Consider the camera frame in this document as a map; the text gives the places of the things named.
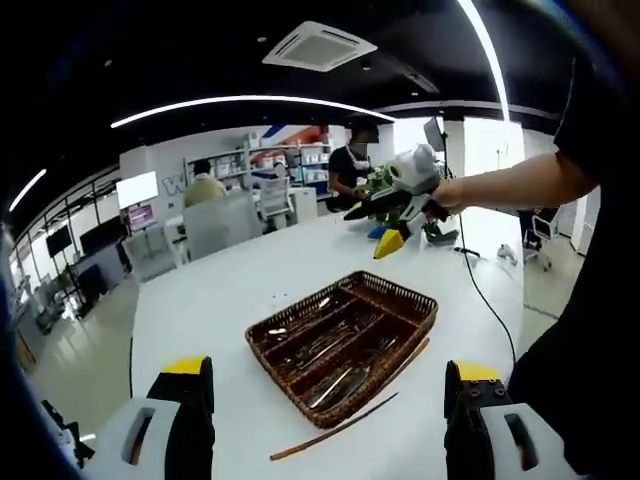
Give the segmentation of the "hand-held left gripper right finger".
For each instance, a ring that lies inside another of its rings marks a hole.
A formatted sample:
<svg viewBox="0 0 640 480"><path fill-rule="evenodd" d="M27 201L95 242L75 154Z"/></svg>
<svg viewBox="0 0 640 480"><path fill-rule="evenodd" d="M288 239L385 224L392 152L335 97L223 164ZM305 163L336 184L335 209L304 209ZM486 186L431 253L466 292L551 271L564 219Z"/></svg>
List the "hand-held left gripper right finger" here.
<svg viewBox="0 0 640 480"><path fill-rule="evenodd" d="M447 363L444 437L449 479L578 479L561 437L529 405L515 403L483 364Z"/></svg>

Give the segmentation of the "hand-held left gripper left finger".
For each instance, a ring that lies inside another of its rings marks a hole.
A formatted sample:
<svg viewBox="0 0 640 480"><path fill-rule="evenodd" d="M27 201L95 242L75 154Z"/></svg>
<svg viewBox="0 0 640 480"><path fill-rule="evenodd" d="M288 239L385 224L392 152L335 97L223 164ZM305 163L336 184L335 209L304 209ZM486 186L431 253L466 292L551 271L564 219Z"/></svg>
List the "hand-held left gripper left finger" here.
<svg viewBox="0 0 640 480"><path fill-rule="evenodd" d="M215 429L208 356L162 369L144 397L119 408L97 434L86 479L210 479Z"/></svg>

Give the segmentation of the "person's right hand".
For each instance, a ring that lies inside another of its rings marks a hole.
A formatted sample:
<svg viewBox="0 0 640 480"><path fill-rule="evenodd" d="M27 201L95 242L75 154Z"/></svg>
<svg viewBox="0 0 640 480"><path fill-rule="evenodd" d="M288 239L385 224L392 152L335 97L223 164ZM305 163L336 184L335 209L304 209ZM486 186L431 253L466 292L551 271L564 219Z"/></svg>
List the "person's right hand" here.
<svg viewBox="0 0 640 480"><path fill-rule="evenodd" d="M469 207L465 196L466 182L463 178L442 181L434 190L432 198L450 215L457 215Z"/></svg>

